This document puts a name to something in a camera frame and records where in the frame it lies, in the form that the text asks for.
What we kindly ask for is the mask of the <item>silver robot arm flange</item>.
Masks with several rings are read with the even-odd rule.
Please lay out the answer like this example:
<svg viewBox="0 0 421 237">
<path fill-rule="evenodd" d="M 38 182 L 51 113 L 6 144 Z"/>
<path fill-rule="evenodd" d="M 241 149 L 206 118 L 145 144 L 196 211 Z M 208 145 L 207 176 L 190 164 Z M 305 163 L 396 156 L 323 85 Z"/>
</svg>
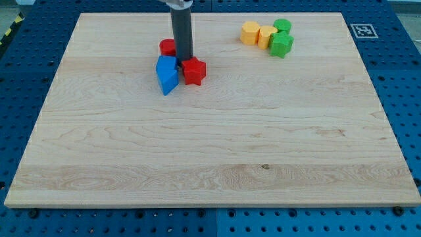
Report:
<svg viewBox="0 0 421 237">
<path fill-rule="evenodd" d="M 174 10 L 184 10 L 192 6 L 193 0 L 159 0 Z"/>
</svg>

